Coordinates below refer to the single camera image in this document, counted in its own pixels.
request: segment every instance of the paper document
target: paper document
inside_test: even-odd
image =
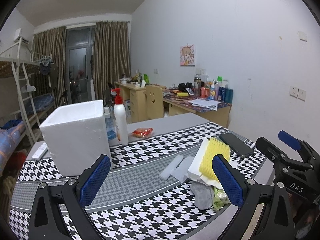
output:
[[[192,103],[193,106],[205,107],[215,111],[218,110],[218,104],[220,103],[218,101],[206,100],[206,99],[195,99],[189,102]]]

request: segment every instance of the gray cloth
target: gray cloth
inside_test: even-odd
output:
[[[195,194],[195,206],[200,209],[209,209],[213,205],[213,187],[206,186],[197,181],[191,183],[190,189]]]

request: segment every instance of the houndstooth tablecloth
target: houndstooth tablecloth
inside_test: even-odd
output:
[[[115,168],[101,186],[93,204],[86,207],[98,230],[106,239],[171,240],[191,236],[203,228],[205,222],[215,219],[218,214],[214,210],[201,211],[194,206],[189,181],[181,184],[171,176],[167,182],[162,182],[157,179],[157,174],[175,154],[194,156],[202,138],[216,137],[226,132],[231,131],[209,122],[127,146],[112,147],[110,150]],[[255,153],[241,159],[231,151],[231,160],[237,160],[238,169],[247,178],[254,177],[265,157],[256,149],[254,142],[235,135]],[[136,178],[141,182],[139,192],[133,183]],[[10,210],[10,226],[19,239],[28,239],[33,197],[40,181],[60,185],[67,178],[59,173],[51,158],[25,162]],[[73,239],[80,239],[65,207],[61,207],[61,210]]]

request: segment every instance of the hanging clothes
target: hanging clothes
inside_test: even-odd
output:
[[[51,70],[51,64],[54,64],[51,57],[45,57],[44,60],[40,63],[40,73],[42,75],[48,75]]]

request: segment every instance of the wooden chair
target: wooden chair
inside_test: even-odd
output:
[[[146,95],[148,118],[162,118],[164,116],[162,88],[153,85],[146,86]]]

